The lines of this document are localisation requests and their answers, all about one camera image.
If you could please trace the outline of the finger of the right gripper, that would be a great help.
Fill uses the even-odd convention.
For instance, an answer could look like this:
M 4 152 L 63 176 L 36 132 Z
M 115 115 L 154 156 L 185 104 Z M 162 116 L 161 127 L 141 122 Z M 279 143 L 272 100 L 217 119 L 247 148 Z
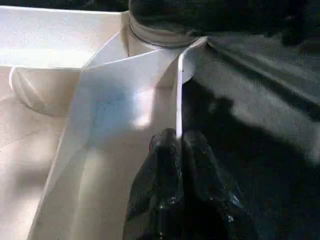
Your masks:
M 152 30 L 203 36 L 214 30 L 225 11 L 223 0 L 130 0 L 133 19 Z

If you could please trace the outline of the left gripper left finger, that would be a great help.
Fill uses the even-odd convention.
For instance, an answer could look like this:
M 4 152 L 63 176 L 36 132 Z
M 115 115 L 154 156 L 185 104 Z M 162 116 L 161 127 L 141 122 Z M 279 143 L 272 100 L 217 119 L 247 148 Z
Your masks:
M 184 191 L 181 147 L 173 128 L 154 135 L 130 189 L 124 240 L 179 240 Z

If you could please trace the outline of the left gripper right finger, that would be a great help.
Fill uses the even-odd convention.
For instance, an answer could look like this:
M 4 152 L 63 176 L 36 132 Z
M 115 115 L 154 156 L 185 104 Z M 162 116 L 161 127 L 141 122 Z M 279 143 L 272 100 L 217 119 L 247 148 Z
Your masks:
M 206 137 L 182 137 L 185 240 L 257 240 L 259 234 L 237 183 L 215 157 Z

